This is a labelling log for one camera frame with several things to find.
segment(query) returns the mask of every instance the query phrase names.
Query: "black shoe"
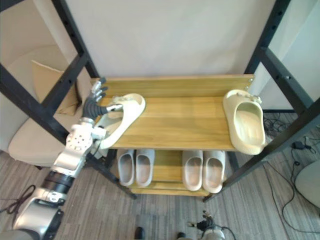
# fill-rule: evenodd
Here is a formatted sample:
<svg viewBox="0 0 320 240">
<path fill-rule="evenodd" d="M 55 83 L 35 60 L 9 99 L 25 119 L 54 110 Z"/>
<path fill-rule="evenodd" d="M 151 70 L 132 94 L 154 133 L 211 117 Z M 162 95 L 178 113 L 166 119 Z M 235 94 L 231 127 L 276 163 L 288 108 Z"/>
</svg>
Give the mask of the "black shoe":
<svg viewBox="0 0 320 240">
<path fill-rule="evenodd" d="M 142 227 L 138 226 L 135 229 L 134 239 L 139 239 L 139 240 L 145 239 L 145 230 Z"/>
<path fill-rule="evenodd" d="M 185 237 L 186 237 L 186 234 L 184 232 L 179 232 L 178 235 L 176 236 L 176 239 L 185 238 Z"/>
</svg>

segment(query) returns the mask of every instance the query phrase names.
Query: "gray carpet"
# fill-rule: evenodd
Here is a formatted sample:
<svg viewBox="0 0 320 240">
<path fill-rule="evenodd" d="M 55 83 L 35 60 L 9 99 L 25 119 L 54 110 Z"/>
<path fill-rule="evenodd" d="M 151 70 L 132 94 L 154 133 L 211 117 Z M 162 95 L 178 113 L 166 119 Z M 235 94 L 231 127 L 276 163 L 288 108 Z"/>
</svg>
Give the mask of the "gray carpet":
<svg viewBox="0 0 320 240">
<path fill-rule="evenodd" d="M 288 122 L 293 115 L 281 117 Z M 309 136 L 319 139 L 320 130 L 313 129 Z M 296 172 L 320 158 L 319 146 L 314 146 L 317 154 L 308 150 L 294 151 L 296 160 L 301 162 Z M 287 148 L 268 157 L 287 178 L 293 164 L 290 151 Z M 240 153 L 236 155 L 240 165 L 250 158 Z M 291 198 L 291 189 L 271 168 L 265 167 L 280 208 Z M 1 198 L 17 198 L 27 186 L 39 186 L 48 171 L 15 161 L 5 152 L 0 153 Z M 238 240 L 320 240 L 320 234 L 300 233 L 282 223 L 262 167 L 211 201 L 203 203 L 201 200 L 200 197 L 165 195 L 139 195 L 137 200 L 132 200 L 92 168 L 85 168 L 68 194 L 63 207 L 65 216 L 56 239 L 130 240 L 136 226 L 145 228 L 148 240 L 173 240 L 177 232 L 197 239 L 200 232 L 187 227 L 186 222 L 202 220 L 202 211 L 207 210 L 214 215 L 217 224 L 230 227 Z M 0 200 L 0 208 L 8 203 L 10 201 Z M 294 227 L 307 231 L 320 231 L 319 213 L 318 208 L 301 196 L 296 196 L 285 211 Z M 12 215 L 2 213 L 0 231 L 10 229 L 11 222 Z M 232 239 L 228 232 L 225 234 L 227 240 Z"/>
</svg>

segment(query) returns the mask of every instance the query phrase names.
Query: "slide sandal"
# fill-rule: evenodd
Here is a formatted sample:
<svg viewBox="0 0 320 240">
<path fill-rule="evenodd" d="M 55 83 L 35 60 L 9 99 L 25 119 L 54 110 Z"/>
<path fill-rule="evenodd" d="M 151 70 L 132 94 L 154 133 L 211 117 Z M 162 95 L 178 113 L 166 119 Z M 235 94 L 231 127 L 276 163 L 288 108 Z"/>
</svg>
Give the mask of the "slide sandal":
<svg viewBox="0 0 320 240">
<path fill-rule="evenodd" d="M 209 193 L 216 194 L 221 191 L 224 181 L 226 153 L 219 150 L 205 151 L 203 157 L 202 186 Z"/>
<path fill-rule="evenodd" d="M 261 99 L 243 90 L 231 90 L 223 98 L 232 145 L 244 154 L 257 155 L 266 146 Z"/>
<path fill-rule="evenodd" d="M 133 149 L 118 149 L 116 152 L 120 184 L 123 186 L 129 186 L 135 180 L 134 151 Z"/>
<path fill-rule="evenodd" d="M 155 162 L 154 149 L 139 149 L 136 151 L 135 178 L 136 183 L 146 187 L 151 183 Z"/>
<path fill-rule="evenodd" d="M 203 152 L 187 150 L 182 152 L 182 181 L 190 191 L 197 191 L 202 185 Z"/>
<path fill-rule="evenodd" d="M 122 104 L 123 110 L 109 112 L 97 122 L 96 126 L 102 126 L 107 131 L 106 138 L 95 144 L 99 145 L 99 149 L 108 149 L 115 144 L 146 107 L 145 99 L 136 93 L 115 96 L 110 104 Z"/>
</svg>

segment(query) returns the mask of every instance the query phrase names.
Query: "shoe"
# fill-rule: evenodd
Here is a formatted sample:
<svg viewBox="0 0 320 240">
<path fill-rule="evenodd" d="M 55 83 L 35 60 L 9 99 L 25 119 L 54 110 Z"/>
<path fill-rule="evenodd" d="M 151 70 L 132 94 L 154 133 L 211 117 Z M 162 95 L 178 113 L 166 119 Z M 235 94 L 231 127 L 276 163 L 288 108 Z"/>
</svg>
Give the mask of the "shoe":
<svg viewBox="0 0 320 240">
<path fill-rule="evenodd" d="M 108 149 L 114 145 L 146 107 L 145 99 L 136 93 L 115 96 L 110 104 L 121 104 L 123 108 L 122 111 L 112 111 L 103 115 L 97 122 L 96 126 L 102 126 L 108 134 L 98 143 L 100 149 Z"/>
<path fill-rule="evenodd" d="M 146 187 L 152 181 L 152 173 L 155 162 L 155 150 L 138 149 L 135 156 L 136 183 L 141 187 Z"/>
<path fill-rule="evenodd" d="M 182 181 L 190 191 L 197 191 L 202 185 L 203 152 L 187 150 L 182 152 Z"/>
<path fill-rule="evenodd" d="M 134 239 L 139 239 L 139 240 L 145 239 L 145 230 L 142 227 L 138 226 L 135 229 Z"/>
<path fill-rule="evenodd" d="M 176 239 L 179 238 L 185 238 L 187 235 L 184 232 L 179 232 L 178 235 L 176 236 Z"/>
<path fill-rule="evenodd" d="M 135 164 L 133 149 L 118 149 L 116 153 L 120 184 L 129 186 L 135 180 Z"/>
<path fill-rule="evenodd" d="M 260 97 L 238 89 L 223 98 L 230 140 L 241 153 L 257 155 L 267 145 L 261 102 Z"/>
<path fill-rule="evenodd" d="M 213 150 L 203 152 L 203 188 L 212 194 L 221 191 L 225 176 L 226 153 L 224 151 Z"/>
</svg>

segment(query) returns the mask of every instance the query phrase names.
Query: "shoe rack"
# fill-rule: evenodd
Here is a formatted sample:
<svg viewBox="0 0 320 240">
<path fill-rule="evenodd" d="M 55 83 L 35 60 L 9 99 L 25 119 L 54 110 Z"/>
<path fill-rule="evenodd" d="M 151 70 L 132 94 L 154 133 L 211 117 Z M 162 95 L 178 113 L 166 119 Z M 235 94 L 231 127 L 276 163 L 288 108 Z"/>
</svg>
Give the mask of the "shoe rack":
<svg viewBox="0 0 320 240">
<path fill-rule="evenodd" d="M 142 115 L 112 148 L 155 149 L 152 182 L 129 186 L 136 194 L 207 196 L 202 188 L 189 191 L 182 182 L 183 150 L 235 151 L 223 97 L 232 89 L 247 90 L 254 75 L 108 78 L 108 96 L 141 94 Z M 106 106 L 110 97 L 101 101 Z"/>
</svg>

